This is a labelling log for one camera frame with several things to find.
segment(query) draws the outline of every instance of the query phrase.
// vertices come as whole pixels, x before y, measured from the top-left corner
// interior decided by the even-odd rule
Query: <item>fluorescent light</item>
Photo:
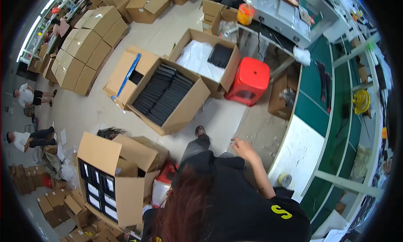
[[[17,63],[18,63],[18,61],[20,61],[20,56],[23,54],[24,48],[25,48],[25,46],[27,45],[28,40],[29,40],[29,38],[31,37],[31,35],[32,35],[32,33],[33,33],[33,30],[34,30],[34,29],[36,28],[36,26],[38,25],[40,19],[41,19],[41,16],[38,16],[38,17],[36,18],[35,22],[33,23],[31,29],[29,30],[28,35],[27,35],[27,37],[26,37],[25,40],[24,40],[23,46],[21,47],[20,53],[18,54]]]
[[[54,0],[49,0],[45,7],[42,9],[41,14],[45,12],[45,10],[47,10],[53,2]]]

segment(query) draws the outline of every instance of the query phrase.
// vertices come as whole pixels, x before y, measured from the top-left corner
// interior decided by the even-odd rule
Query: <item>man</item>
[[[18,102],[23,107],[29,107],[32,104],[40,105],[42,103],[49,103],[49,106],[51,107],[52,101],[50,99],[44,99],[42,96],[54,97],[56,93],[57,90],[54,90],[53,94],[34,90],[28,85],[28,83],[26,83],[20,87],[20,90],[14,90],[13,96],[18,99]]]
[[[26,152],[28,147],[34,148],[36,146],[56,145],[57,134],[54,133],[52,139],[47,139],[48,135],[54,133],[54,122],[48,129],[38,130],[32,134],[25,132],[8,132],[6,139],[8,143],[13,143],[15,147],[21,152]]]

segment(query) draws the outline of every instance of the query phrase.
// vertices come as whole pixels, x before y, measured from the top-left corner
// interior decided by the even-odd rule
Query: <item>white t-shirt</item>
[[[33,102],[33,93],[28,89],[28,83],[23,84],[20,87],[20,97],[18,97],[18,102],[23,107],[25,106],[26,103]]]
[[[27,140],[30,137],[30,133],[25,132],[25,133],[19,133],[19,132],[14,132],[14,145],[15,147],[20,150],[21,152],[24,152],[24,146],[27,144]]]

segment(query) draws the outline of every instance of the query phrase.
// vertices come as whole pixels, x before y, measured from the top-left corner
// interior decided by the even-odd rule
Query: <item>orange container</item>
[[[251,24],[254,15],[255,9],[252,7],[252,5],[249,5],[247,3],[242,3],[241,5],[239,5],[237,18],[242,25],[247,26]]]

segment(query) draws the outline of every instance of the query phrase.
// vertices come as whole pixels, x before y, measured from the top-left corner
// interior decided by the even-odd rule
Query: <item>black t-shirt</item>
[[[199,241],[309,241],[310,222],[300,205],[289,197],[265,199],[246,180],[245,161],[240,157],[217,158],[205,151],[186,159],[178,169],[191,164],[196,174],[214,174],[206,218]],[[157,209],[144,213],[143,240],[148,241]]]

